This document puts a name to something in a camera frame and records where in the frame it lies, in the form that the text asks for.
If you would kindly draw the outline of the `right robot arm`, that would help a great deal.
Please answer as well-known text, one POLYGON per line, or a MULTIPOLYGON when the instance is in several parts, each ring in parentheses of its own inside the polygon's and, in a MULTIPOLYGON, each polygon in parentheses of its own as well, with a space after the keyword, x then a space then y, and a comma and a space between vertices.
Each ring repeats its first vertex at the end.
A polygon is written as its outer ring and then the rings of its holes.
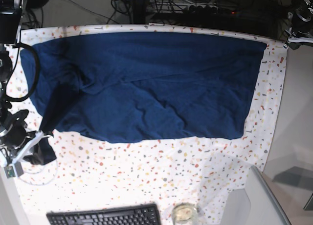
POLYGON ((0 0, 0 166, 7 178, 19 178, 24 174, 22 162, 39 164, 40 144, 52 136, 51 131, 28 131, 25 119, 29 111, 11 113, 13 102, 23 102, 35 90, 39 75, 40 62, 33 47, 21 42, 22 18, 28 0, 0 0), (26 49, 35 59, 35 78, 28 93, 21 98, 7 95, 7 86, 12 77, 16 62, 12 62, 7 47, 26 49))

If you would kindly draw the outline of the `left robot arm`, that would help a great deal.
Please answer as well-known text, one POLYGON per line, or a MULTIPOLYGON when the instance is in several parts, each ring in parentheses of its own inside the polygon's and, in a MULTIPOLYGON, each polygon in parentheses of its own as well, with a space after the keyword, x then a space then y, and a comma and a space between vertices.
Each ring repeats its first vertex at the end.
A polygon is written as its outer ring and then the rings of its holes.
POLYGON ((290 25, 285 30, 284 48, 297 50, 300 46, 313 46, 313 0, 291 0, 288 9, 290 25))

